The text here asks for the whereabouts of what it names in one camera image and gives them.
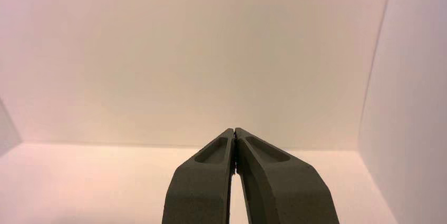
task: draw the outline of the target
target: white wall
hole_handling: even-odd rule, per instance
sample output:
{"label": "white wall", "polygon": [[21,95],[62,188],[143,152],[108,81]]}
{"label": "white wall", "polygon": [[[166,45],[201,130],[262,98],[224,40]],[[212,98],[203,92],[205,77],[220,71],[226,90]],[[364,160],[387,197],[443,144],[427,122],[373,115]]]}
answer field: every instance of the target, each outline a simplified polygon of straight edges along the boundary
{"label": "white wall", "polygon": [[399,223],[447,220],[447,0],[390,0],[359,149]]}
{"label": "white wall", "polygon": [[0,0],[25,141],[356,149],[385,0]]}

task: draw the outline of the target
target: white backdrop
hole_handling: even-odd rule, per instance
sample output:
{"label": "white backdrop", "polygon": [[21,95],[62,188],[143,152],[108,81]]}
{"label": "white backdrop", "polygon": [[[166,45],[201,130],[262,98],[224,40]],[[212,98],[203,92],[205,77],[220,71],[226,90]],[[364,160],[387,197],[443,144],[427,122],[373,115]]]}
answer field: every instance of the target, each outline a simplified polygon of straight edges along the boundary
{"label": "white backdrop", "polygon": [[447,219],[447,0],[390,0],[359,151],[399,223]]}
{"label": "white backdrop", "polygon": [[24,141],[349,149],[386,0],[0,0]]}

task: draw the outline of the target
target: white surface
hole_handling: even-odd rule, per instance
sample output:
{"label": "white surface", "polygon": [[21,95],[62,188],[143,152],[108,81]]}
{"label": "white surface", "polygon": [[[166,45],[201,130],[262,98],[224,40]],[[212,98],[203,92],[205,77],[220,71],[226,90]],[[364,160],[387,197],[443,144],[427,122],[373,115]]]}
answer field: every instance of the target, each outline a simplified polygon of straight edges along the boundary
{"label": "white surface", "polygon": [[25,141],[357,148],[385,0],[0,0]]}
{"label": "white surface", "polygon": [[359,149],[402,224],[447,220],[447,0],[390,0]]}
{"label": "white surface", "polygon": [[[21,144],[0,158],[1,223],[161,223],[172,174],[196,151]],[[396,223],[356,152],[289,153],[318,170],[341,223]],[[238,176],[231,197],[230,222],[247,223]]]}

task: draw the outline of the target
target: white floor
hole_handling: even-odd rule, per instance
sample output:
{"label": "white floor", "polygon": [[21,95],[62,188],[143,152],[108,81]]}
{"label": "white floor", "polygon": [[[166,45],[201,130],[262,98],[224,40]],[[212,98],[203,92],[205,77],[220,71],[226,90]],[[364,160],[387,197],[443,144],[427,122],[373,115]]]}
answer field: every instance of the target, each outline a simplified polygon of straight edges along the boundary
{"label": "white floor", "polygon": [[[0,158],[0,223],[161,223],[175,168],[197,149],[24,143]],[[356,152],[289,151],[331,189],[344,224],[396,224]],[[248,223],[233,177],[231,224]]]}

